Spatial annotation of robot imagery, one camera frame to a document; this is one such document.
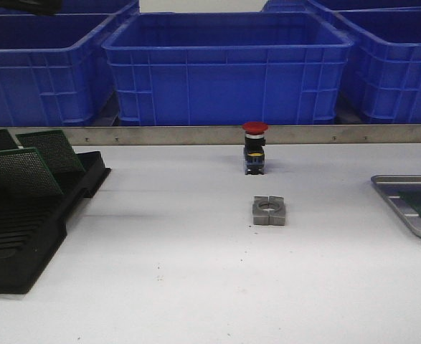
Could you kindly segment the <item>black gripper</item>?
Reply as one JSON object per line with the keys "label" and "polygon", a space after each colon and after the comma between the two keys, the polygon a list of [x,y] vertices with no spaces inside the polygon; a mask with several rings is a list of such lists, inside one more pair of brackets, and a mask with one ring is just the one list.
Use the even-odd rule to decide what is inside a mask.
{"label": "black gripper", "polygon": [[14,5],[18,10],[38,15],[55,15],[62,8],[63,0],[19,0]]}

